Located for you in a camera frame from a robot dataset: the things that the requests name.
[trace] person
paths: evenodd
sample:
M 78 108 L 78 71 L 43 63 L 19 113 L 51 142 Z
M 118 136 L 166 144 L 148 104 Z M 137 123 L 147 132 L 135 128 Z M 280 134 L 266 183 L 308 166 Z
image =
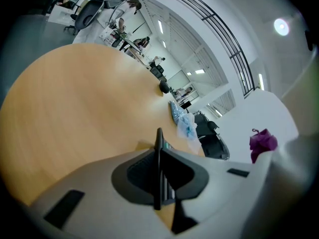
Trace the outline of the person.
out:
M 181 99 L 184 99 L 185 97 L 187 97 L 192 91 L 193 91 L 192 87 L 188 87 L 186 90 L 183 88 L 180 88 L 178 90 L 175 90 L 174 94 L 176 96 L 180 96 L 179 98 L 177 98 L 177 101 L 180 101 Z
M 162 61 L 165 61 L 165 58 L 161 58 L 161 57 L 155 57 L 151 62 L 150 62 L 150 67 L 156 67 L 156 66 L 159 66 L 160 63 Z
M 110 22 L 116 19 L 119 20 L 119 32 L 123 32 L 124 22 L 128 20 L 132 15 L 136 14 L 138 10 L 142 8 L 142 4 L 139 0 L 126 0 L 119 7 L 114 9 L 104 9 L 100 15 L 95 19 L 88 27 L 79 31 L 75 37 L 73 43 L 101 43 L 103 39 L 100 38 L 104 34 Z
M 141 38 L 141 39 L 136 39 L 133 44 L 135 44 L 136 47 L 144 47 L 144 45 L 150 41 L 150 38 L 149 37 L 145 37 L 145 38 Z M 120 51 L 126 46 L 128 45 L 127 42 L 124 41 L 122 47 L 120 48 Z

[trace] purple bag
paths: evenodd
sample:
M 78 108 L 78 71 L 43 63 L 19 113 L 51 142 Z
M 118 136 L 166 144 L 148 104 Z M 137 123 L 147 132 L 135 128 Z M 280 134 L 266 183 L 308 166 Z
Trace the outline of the purple bag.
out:
M 267 129 L 262 130 L 259 132 L 256 129 L 253 129 L 253 132 L 257 132 L 257 134 L 250 137 L 250 149 L 251 152 L 251 160 L 253 164 L 255 164 L 259 154 L 275 150 L 278 146 L 277 139 L 269 133 Z

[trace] floor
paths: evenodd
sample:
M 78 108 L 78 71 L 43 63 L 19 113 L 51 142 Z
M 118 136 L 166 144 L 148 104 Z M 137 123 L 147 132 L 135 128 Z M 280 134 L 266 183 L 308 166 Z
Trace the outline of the floor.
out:
M 47 22 L 42 15 L 21 16 L 12 27 L 0 54 L 0 106 L 17 77 L 34 60 L 58 47 L 71 44 L 72 31 Z

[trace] plastic bag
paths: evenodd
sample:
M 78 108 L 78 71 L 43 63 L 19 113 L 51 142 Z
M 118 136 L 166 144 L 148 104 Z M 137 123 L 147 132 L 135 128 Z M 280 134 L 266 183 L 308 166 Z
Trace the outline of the plastic bag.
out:
M 194 122 L 194 115 L 188 114 L 183 108 L 173 101 L 169 102 L 171 114 L 175 124 L 177 125 L 177 136 L 186 138 L 188 147 L 196 154 L 201 147 L 196 133 L 196 123 Z

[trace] black metal railing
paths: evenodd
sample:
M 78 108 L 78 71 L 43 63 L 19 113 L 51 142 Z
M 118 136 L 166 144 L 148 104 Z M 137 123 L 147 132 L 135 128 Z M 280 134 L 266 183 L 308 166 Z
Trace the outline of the black metal railing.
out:
M 237 39 L 218 14 L 202 0 L 178 0 L 193 11 L 215 34 L 231 60 L 244 96 L 255 90 L 255 85 L 246 56 Z

